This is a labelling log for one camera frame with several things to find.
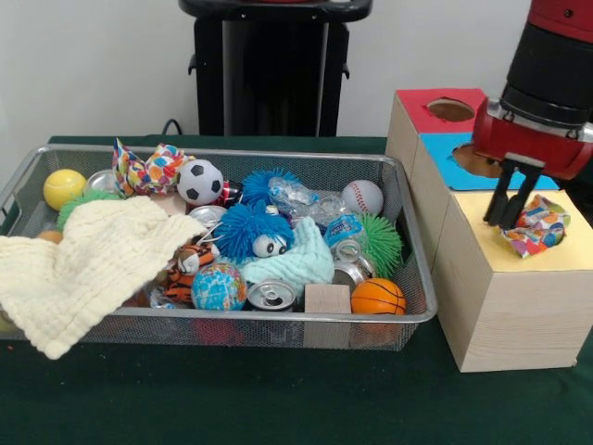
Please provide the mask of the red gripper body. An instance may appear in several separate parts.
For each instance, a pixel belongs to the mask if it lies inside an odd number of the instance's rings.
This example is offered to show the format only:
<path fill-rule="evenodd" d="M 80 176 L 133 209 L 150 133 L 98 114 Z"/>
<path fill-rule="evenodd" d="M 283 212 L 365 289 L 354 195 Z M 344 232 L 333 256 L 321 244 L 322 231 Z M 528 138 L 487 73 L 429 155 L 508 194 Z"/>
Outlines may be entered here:
<path fill-rule="evenodd" d="M 548 127 L 488 97 L 476 111 L 473 151 L 496 161 L 513 159 L 540 167 L 550 177 L 573 179 L 592 159 L 592 125 L 576 130 Z"/>

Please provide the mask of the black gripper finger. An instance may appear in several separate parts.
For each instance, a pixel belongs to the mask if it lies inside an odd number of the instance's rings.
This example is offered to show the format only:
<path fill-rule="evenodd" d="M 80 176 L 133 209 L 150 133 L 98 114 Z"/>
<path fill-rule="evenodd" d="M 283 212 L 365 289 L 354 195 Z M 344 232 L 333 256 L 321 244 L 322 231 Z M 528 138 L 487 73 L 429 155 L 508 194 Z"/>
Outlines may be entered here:
<path fill-rule="evenodd" d="M 512 161 L 502 161 L 501 169 L 502 172 L 498 178 L 497 186 L 484 216 L 484 221 L 489 225 L 499 224 L 508 203 L 507 192 L 514 173 L 514 164 Z"/>
<path fill-rule="evenodd" d="M 539 179 L 540 171 L 525 172 L 524 176 L 524 181 L 518 192 L 508 200 L 504 208 L 500 218 L 501 229 L 512 229 L 516 225 L 520 214 L 524 209 L 525 202 L 534 190 Z"/>

